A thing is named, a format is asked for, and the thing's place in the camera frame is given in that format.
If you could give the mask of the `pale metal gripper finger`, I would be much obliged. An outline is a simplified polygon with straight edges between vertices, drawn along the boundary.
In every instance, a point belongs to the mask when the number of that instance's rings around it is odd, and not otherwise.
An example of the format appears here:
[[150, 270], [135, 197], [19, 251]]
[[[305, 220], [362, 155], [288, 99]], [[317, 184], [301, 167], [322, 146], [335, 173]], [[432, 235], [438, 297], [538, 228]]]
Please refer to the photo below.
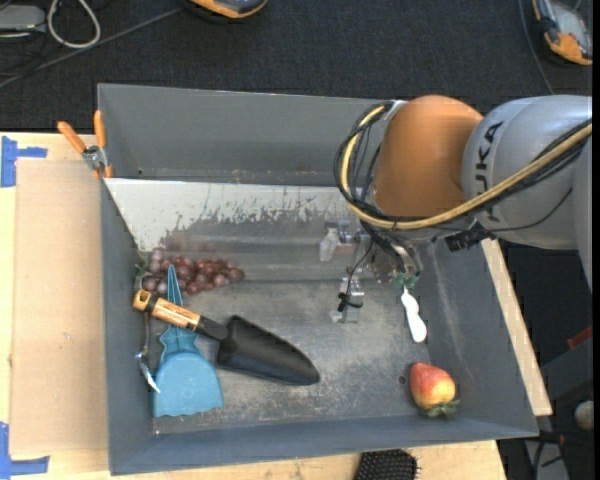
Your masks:
[[330, 262], [336, 253], [352, 249], [355, 236], [348, 220], [327, 221], [325, 233], [319, 243], [318, 258], [321, 262]]
[[364, 303], [364, 289], [357, 277], [343, 277], [339, 292], [337, 307], [330, 311], [333, 323], [357, 324]]

